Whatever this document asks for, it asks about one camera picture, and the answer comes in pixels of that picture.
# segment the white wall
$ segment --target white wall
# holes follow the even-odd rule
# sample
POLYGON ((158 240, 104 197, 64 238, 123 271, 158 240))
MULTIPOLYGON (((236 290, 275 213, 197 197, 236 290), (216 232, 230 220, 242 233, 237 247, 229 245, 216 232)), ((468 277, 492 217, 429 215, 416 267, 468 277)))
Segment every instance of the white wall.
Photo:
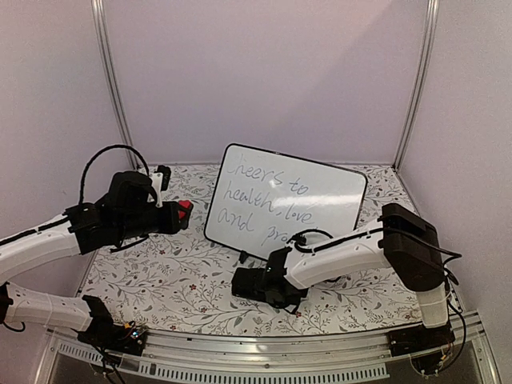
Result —
MULTIPOLYGON (((0 238, 39 224, 78 201, 87 160, 119 142, 98 52, 90 2, 0 2, 0 238)), ((124 153, 93 166, 86 199, 106 192, 124 153)), ((88 258, 61 260, 14 279, 73 294, 88 258)), ((32 382, 42 327, 24 334, 0 326, 0 382, 32 382)))
POLYGON ((220 161, 231 142, 392 163, 427 3, 113 0, 128 124, 157 162, 220 161))
POLYGON ((512 375, 512 2, 441 2, 402 175, 512 375))

